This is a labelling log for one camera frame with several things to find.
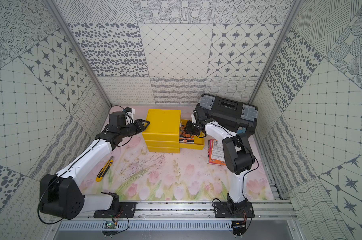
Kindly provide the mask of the yellow drawer cabinet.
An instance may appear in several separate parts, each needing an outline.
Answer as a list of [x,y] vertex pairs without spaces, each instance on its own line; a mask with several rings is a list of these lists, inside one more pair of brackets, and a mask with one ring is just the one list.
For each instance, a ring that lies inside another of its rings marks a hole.
[[180,153],[180,110],[149,109],[146,120],[150,124],[142,135],[149,152]]

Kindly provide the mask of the orange seed bag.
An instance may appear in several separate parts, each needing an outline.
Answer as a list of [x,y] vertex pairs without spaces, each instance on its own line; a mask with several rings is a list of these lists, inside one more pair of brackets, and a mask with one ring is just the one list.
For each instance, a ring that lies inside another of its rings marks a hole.
[[181,125],[179,133],[179,142],[183,144],[194,144],[194,136],[185,131],[185,125]]

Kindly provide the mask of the yellow top drawer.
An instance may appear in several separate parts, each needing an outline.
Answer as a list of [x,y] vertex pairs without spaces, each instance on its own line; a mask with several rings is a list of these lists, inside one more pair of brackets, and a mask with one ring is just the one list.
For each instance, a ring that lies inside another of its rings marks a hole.
[[[187,120],[181,120],[180,127],[181,125],[186,126],[187,122]],[[194,136],[194,144],[183,144],[179,142],[179,146],[181,149],[202,150],[205,146],[205,140],[204,138],[198,138]]]

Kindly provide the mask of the pink seed bag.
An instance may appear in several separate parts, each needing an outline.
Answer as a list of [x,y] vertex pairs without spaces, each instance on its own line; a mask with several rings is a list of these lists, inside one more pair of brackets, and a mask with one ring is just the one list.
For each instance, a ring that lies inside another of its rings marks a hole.
[[217,140],[209,140],[208,145],[208,164],[225,166],[225,157],[223,145]]

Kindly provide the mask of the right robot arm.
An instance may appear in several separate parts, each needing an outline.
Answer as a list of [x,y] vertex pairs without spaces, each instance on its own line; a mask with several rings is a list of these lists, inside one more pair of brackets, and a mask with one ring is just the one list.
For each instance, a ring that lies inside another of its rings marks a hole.
[[225,164],[232,173],[228,208],[237,212],[248,207],[250,204],[245,195],[246,180],[253,171],[252,165],[258,162],[251,150],[249,137],[224,128],[216,120],[209,118],[206,110],[200,107],[193,110],[192,120],[186,124],[186,132],[195,136],[210,136],[222,143]]

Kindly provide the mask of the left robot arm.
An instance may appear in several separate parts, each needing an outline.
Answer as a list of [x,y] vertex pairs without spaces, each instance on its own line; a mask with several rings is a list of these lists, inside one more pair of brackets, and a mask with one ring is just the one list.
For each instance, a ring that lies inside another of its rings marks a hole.
[[47,214],[65,220],[94,212],[98,217],[115,218],[122,214],[116,193],[85,195],[80,185],[91,170],[109,153],[121,147],[124,138],[144,132],[149,121],[134,120],[134,109],[126,108],[109,115],[109,123],[95,136],[94,141],[68,166],[55,175],[47,174],[40,181],[40,200],[37,214]]

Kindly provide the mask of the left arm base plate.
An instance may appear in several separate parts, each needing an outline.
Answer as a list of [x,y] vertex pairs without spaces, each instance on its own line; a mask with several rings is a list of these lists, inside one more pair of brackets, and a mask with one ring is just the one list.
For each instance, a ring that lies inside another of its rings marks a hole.
[[118,202],[113,203],[108,210],[95,211],[93,217],[95,219],[112,218],[121,214],[121,217],[133,218],[136,211],[136,202]]

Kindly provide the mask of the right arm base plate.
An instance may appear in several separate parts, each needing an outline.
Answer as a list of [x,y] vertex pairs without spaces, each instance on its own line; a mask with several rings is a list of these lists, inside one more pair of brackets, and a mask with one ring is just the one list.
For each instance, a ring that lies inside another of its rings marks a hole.
[[254,218],[255,212],[251,202],[242,201],[240,203],[233,202],[213,202],[213,208],[216,218]]

